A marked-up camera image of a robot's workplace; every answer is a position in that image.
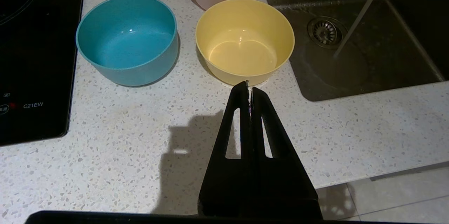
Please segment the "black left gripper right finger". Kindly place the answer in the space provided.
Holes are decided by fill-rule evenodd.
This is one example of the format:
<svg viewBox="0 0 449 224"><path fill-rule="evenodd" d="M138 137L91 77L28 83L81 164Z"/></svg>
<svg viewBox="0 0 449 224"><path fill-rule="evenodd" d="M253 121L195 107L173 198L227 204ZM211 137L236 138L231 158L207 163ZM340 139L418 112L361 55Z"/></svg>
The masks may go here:
<svg viewBox="0 0 449 224"><path fill-rule="evenodd" d="M322 217L319 197L268 95L252 89L255 192L252 212L262 217Z"/></svg>

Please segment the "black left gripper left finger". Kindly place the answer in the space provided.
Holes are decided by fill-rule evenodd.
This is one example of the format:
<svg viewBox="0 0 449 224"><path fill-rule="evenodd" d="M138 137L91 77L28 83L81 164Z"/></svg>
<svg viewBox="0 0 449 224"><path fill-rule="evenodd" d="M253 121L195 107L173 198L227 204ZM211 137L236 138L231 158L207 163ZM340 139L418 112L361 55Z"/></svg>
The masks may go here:
<svg viewBox="0 0 449 224"><path fill-rule="evenodd" d="M226 158L235 110L240 110L239 159ZM249 102L248 82L231 89L199 193L204 216L257 217L258 183L255 134Z"/></svg>

